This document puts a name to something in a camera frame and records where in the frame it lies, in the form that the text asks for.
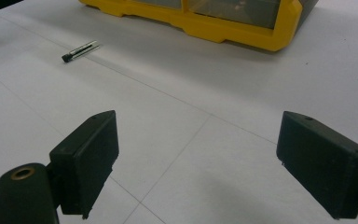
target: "yellow storage bin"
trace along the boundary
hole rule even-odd
[[[286,47],[318,0],[79,0],[118,17],[164,21],[188,35],[276,51]]]

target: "white surface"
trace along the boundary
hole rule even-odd
[[[93,39],[103,46],[62,62]],[[76,0],[0,11],[0,175],[47,164],[67,134],[110,109],[120,155],[84,223],[335,223],[275,144],[283,110],[358,142],[358,2],[321,0],[277,53]]]

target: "yellow plastic container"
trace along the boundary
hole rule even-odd
[[[164,21],[183,29],[188,35],[223,42],[231,40],[261,49],[276,51],[293,39],[297,26],[310,13],[317,0],[79,0],[102,12],[118,17],[135,15]],[[269,20],[246,20],[241,11],[251,4],[252,14],[266,13]]]

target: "white tabletop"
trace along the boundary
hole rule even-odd
[[[94,39],[100,49],[63,63]],[[76,0],[0,10],[0,175],[48,164],[65,136],[111,109],[111,178],[88,220],[61,223],[336,223],[275,150],[285,110],[358,143],[358,1],[321,0],[276,53]]]

